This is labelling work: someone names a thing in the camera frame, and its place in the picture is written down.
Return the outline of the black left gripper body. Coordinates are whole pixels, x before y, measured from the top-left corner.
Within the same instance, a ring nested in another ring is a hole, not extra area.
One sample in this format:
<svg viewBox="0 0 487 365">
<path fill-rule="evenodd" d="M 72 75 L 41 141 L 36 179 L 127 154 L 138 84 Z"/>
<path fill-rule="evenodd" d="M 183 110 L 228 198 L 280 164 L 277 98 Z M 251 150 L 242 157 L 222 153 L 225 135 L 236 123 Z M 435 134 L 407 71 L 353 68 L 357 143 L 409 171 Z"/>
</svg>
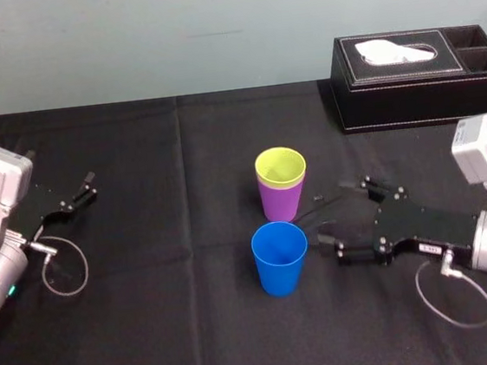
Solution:
<svg viewBox="0 0 487 365">
<path fill-rule="evenodd" d="M 67 196 L 46 186 L 31 186 L 11 215 L 11 230 L 31 241 L 47 225 L 63 222 L 74 213 L 75 206 L 68 202 Z"/>
</svg>

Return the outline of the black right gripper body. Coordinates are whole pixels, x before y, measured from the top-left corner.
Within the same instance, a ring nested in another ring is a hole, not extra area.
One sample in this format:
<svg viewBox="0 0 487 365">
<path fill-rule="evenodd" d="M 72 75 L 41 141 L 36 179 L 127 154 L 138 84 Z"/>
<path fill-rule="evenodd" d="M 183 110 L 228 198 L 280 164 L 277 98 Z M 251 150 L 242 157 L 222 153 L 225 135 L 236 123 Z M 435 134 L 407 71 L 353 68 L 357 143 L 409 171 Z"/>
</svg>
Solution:
<svg viewBox="0 0 487 365">
<path fill-rule="evenodd" d="M 439 259 L 449 250 L 454 263 L 470 262 L 476 229 L 474 214 L 386 198 L 373 220 L 373 254 L 379 264 L 389 265 L 400 254 Z"/>
</svg>

